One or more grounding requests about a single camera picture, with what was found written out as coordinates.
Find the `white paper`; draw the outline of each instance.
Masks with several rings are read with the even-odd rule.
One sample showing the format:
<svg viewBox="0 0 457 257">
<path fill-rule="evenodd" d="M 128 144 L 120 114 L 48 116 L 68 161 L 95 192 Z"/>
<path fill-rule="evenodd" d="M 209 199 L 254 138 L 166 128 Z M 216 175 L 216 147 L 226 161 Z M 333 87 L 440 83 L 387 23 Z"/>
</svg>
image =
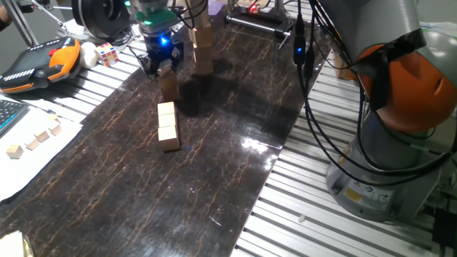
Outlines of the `white paper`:
<svg viewBox="0 0 457 257">
<path fill-rule="evenodd" d="M 59 118 L 62 131 L 54 136 L 46 127 L 49 116 L 40 109 L 29 107 L 27 115 L 0 138 L 0 202 L 25 187 L 81 130 L 81 124 Z M 24 139 L 40 128 L 46 129 L 49 138 L 30 151 L 26 148 Z M 22 147 L 24 153 L 20 159 L 10 159 L 6 154 L 10 145 Z"/>
<path fill-rule="evenodd" d="M 24 243 L 22 233 L 16 231 L 0 238 L 1 257 L 24 257 Z"/>
</svg>

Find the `wooden block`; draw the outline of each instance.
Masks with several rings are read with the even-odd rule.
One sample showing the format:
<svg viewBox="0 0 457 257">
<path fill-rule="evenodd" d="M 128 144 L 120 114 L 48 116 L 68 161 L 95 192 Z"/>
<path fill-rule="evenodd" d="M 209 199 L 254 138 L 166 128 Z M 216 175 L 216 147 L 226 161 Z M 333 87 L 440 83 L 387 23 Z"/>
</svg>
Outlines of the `wooden block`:
<svg viewBox="0 0 457 257">
<path fill-rule="evenodd" d="M 192 10 L 192 12 L 194 14 L 198 14 L 200 11 L 196 12 L 196 11 Z M 194 18 L 194 24 L 195 24 L 194 26 L 195 26 L 195 28 L 203 28 L 208 23 L 209 23 L 209 14 L 208 14 L 208 8 L 206 8 L 206 10 L 203 13 L 201 13 L 199 16 Z"/>
<path fill-rule="evenodd" d="M 157 70 L 159 77 L 167 76 L 169 74 L 174 74 L 173 69 L 171 68 L 171 64 L 167 64 L 160 69 Z"/>
<path fill-rule="evenodd" d="M 197 47 L 210 46 L 213 44 L 213 29 L 207 25 L 199 29 L 189 29 L 189 37 Z"/>
<path fill-rule="evenodd" d="M 334 65 L 336 68 L 346 68 L 348 66 L 338 54 L 334 54 Z M 358 80 L 358 77 L 350 69 L 335 69 L 335 71 L 338 79 Z"/>
<path fill-rule="evenodd" d="M 62 127 L 60 126 L 60 123 L 57 121 L 49 121 L 48 129 L 51 132 L 51 134 L 55 136 L 59 135 L 59 133 L 62 131 Z"/>
<path fill-rule="evenodd" d="M 213 59 L 213 46 L 197 47 L 194 44 L 194 61 L 210 61 Z"/>
<path fill-rule="evenodd" d="M 24 150 L 22 149 L 22 147 L 18 145 L 10 146 L 8 150 L 6 150 L 6 153 L 8 154 L 9 158 L 12 159 L 21 158 L 23 152 Z"/>
<path fill-rule="evenodd" d="M 157 115 L 174 114 L 174 102 L 157 104 Z"/>
<path fill-rule="evenodd" d="M 50 121 L 57 121 L 60 123 L 59 117 L 56 114 L 52 114 L 48 117 Z"/>
<path fill-rule="evenodd" d="M 179 100 L 179 88 L 175 87 L 174 89 L 162 89 L 162 96 L 164 101 L 177 101 Z"/>
<path fill-rule="evenodd" d="M 38 139 L 38 141 L 39 141 L 40 143 L 45 142 L 45 140 L 47 140 L 47 139 L 49 138 L 49 134 L 48 134 L 48 132 L 45 131 L 45 130 L 38 131 L 38 132 L 36 132 L 34 135 L 35 135 L 36 139 Z"/>
<path fill-rule="evenodd" d="M 175 73 L 160 77 L 158 81 L 165 101 L 179 100 L 178 77 Z"/>
<path fill-rule="evenodd" d="M 24 139 L 24 144 L 28 150 L 33 151 L 40 144 L 40 142 L 34 135 L 30 134 Z"/>
<path fill-rule="evenodd" d="M 207 75 L 213 73 L 213 61 L 199 61 L 195 63 L 195 74 Z"/>
<path fill-rule="evenodd" d="M 178 76 L 173 74 L 168 74 L 166 76 L 161 76 L 157 79 L 160 84 L 160 87 L 163 90 L 174 89 L 178 87 Z"/>
<path fill-rule="evenodd" d="M 179 150 L 178 128 L 176 126 L 159 128 L 159 143 L 164 152 Z"/>
<path fill-rule="evenodd" d="M 176 125 L 176 114 L 165 114 L 159 116 L 159 128 Z"/>
</svg>

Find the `keyboard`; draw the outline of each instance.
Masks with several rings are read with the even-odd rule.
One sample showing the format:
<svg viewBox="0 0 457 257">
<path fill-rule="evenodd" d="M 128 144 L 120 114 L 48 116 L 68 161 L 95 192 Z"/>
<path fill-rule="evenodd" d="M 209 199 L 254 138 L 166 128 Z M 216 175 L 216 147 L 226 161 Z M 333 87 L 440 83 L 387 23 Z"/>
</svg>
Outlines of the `keyboard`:
<svg viewBox="0 0 457 257">
<path fill-rule="evenodd" d="M 28 111 L 29 107 L 25 104 L 0 100 L 0 138 Z"/>
</svg>

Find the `metal rod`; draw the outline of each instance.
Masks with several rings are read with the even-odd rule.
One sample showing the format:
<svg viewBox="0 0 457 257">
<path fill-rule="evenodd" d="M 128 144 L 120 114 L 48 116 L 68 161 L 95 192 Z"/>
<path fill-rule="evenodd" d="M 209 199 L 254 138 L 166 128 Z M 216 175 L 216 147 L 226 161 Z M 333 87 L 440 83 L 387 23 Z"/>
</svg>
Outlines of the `metal rod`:
<svg viewBox="0 0 457 257">
<path fill-rule="evenodd" d="M 235 24 L 240 24 L 240 25 L 247 26 L 247 27 L 253 28 L 253 29 L 260 29 L 260 30 L 266 31 L 266 32 L 275 33 L 275 31 L 276 31 L 275 29 L 270 28 L 268 26 L 255 24 L 254 22 L 244 21 L 242 19 L 238 19 L 238 18 L 231 17 L 231 16 L 227 16 L 226 20 L 230 21 L 230 22 L 233 22 Z M 283 33 L 283 36 L 290 36 L 291 35 L 290 31 L 286 31 L 286 32 L 282 32 L 282 33 Z"/>
<path fill-rule="evenodd" d="M 69 11 L 73 10 L 73 8 L 67 7 L 67 6 L 52 6 L 52 8 L 61 9 L 61 10 L 69 10 Z"/>
<path fill-rule="evenodd" d="M 70 35 L 70 31 L 66 28 L 65 24 L 63 23 L 63 21 L 61 21 L 59 18 L 57 18 L 55 15 L 53 15 L 50 11 L 46 10 L 46 8 L 44 8 L 41 4 L 39 4 L 37 1 L 35 0 L 31 0 L 32 3 L 34 3 L 34 5 L 36 5 L 36 7 L 39 9 L 39 10 L 42 10 L 45 14 L 48 14 L 49 17 L 53 18 L 54 21 L 57 22 L 57 24 L 63 29 L 65 30 L 65 32 Z"/>
<path fill-rule="evenodd" d="M 14 0 L 1 0 L 6 10 L 8 11 L 11 19 L 16 25 L 22 39 L 25 41 L 28 47 L 38 46 L 38 40 L 36 40 L 34 33 L 31 31 L 27 20 L 22 15 L 21 9 L 17 6 Z"/>
</svg>

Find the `white ball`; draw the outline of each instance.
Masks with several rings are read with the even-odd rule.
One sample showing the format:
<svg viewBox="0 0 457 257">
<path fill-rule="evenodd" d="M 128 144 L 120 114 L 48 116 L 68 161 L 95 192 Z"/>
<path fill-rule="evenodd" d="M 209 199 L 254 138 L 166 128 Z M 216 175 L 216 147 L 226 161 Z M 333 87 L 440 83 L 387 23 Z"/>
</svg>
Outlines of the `white ball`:
<svg viewBox="0 0 457 257">
<path fill-rule="evenodd" d="M 99 60 L 99 56 L 93 51 L 86 51 L 86 53 L 81 53 L 81 65 L 86 68 L 90 69 L 94 67 L 97 64 L 97 61 Z"/>
<path fill-rule="evenodd" d="M 96 46 L 94 45 L 94 43 L 91 43 L 91 42 L 86 42 L 86 43 L 81 45 L 81 49 L 83 51 L 86 51 L 86 50 L 94 50 L 95 51 L 95 48 L 96 48 Z"/>
</svg>

